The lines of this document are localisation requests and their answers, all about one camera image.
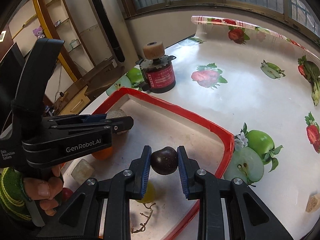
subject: standing air conditioner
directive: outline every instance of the standing air conditioner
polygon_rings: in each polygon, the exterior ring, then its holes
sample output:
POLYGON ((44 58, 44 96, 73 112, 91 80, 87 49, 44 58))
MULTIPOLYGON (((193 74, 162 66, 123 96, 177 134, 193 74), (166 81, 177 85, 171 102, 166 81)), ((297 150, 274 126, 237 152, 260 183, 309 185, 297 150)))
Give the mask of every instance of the standing air conditioner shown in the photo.
POLYGON ((103 36, 118 66, 127 72, 138 61, 127 25, 116 0, 89 0, 103 36))

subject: green knitted cuff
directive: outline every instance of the green knitted cuff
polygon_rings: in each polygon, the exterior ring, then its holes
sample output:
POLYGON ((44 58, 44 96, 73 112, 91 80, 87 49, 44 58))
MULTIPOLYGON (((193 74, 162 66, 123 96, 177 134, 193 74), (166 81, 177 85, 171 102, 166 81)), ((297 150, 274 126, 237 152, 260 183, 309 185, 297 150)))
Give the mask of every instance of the green knitted cuff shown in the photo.
POLYGON ((13 168, 5 168, 0 176, 0 204, 16 220, 31 220, 25 200, 30 201, 24 191, 22 175, 13 168))

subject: finger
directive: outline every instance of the finger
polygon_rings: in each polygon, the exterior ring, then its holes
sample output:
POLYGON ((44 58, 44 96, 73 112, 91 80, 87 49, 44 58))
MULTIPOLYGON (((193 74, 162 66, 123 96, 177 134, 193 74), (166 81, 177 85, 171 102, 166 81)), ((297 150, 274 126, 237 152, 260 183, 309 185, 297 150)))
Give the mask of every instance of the finger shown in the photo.
POLYGON ((39 201, 39 204, 43 210, 49 210, 59 206, 59 203, 55 199, 43 199, 39 201))
POLYGON ((26 194, 33 200, 53 199, 63 188, 62 180, 57 177, 51 177, 48 182, 24 178, 23 184, 26 194))
POLYGON ((48 216, 53 216, 53 215, 56 213, 56 211, 53 210, 53 209, 45 210, 44 212, 45 212, 48 216))
POLYGON ((51 168, 51 170, 52 170, 52 173, 54 174, 54 176, 56 176, 56 177, 60 176, 60 171, 61 171, 60 165, 53 166, 51 168))

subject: yellow stripe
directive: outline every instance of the yellow stripe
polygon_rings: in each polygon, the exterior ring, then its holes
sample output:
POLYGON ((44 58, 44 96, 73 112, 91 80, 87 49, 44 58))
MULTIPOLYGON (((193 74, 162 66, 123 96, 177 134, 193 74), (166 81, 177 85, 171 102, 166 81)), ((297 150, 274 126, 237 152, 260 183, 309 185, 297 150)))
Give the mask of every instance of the yellow stripe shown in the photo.
POLYGON ((2 173, 2 176, 1 176, 1 188, 4 192, 4 195, 5 197, 7 198, 7 200, 14 206, 17 206, 17 207, 23 207, 24 206, 24 201, 23 200, 15 200, 13 199, 8 193, 7 191, 5 190, 4 188, 4 184, 3 184, 3 178, 5 176, 5 174, 7 173, 7 171, 9 170, 9 168, 5 168, 3 170, 3 173, 2 173))
POLYGON ((18 217, 20 217, 20 218, 22 218, 22 219, 24 219, 24 220, 28 220, 28 221, 31 220, 31 216, 20 214, 20 213, 18 213, 18 212, 16 212, 16 211, 12 210, 10 207, 8 207, 8 206, 6 205, 6 203, 5 203, 5 200, 4 200, 3 196, 2 196, 2 194, 0 194, 0 198, 2 199, 2 202, 3 202, 4 205, 7 207, 7 209, 9 209, 13 214, 15 214, 16 216, 18 216, 18 217))
MULTIPOLYGON (((40 25, 43 29, 45 36, 48 39, 52 39, 52 35, 48 29, 47 23, 45 22, 45 19, 43 17, 38 0, 32 0, 32 1, 33 1, 33 6, 35 7, 35 10, 36 10, 36 14, 38 16, 38 20, 40 22, 40 25)), ((69 67, 68 63, 65 61, 65 59, 61 53, 59 54, 58 59, 59 59, 61 65, 63 66, 63 68, 65 69, 65 71, 68 73, 69 77, 72 79, 72 81, 76 82, 78 79, 76 78, 76 76, 72 72, 71 68, 69 67)))

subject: red tray rim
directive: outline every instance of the red tray rim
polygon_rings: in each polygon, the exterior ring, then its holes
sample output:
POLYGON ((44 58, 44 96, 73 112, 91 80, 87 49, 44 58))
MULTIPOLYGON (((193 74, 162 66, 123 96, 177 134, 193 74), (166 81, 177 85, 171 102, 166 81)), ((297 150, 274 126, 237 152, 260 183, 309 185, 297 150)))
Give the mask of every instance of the red tray rim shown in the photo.
MULTIPOLYGON (((229 162, 232 157, 233 149, 234 149, 234 135, 227 130, 223 129, 222 127, 218 126, 214 122, 211 122, 198 114, 195 114, 191 111, 188 111, 180 106, 171 104, 166 102, 162 99, 153 97, 146 93, 140 92, 135 89, 131 88, 120 88, 111 94, 92 114, 104 114, 106 113, 121 97, 124 95, 131 95, 135 98, 148 102, 150 104, 159 106, 163 109, 166 109, 170 112, 178 114, 192 122, 195 122, 207 129, 211 132, 215 133, 223 142, 224 144, 224 153, 221 160, 221 163, 218 166, 217 171, 215 172, 215 176, 217 178, 221 178, 229 162)), ((195 217, 198 213, 200 207, 199 201, 190 209, 187 215, 179 222, 179 224, 165 237, 163 240, 173 240, 182 232, 182 230, 191 222, 191 220, 195 217)))

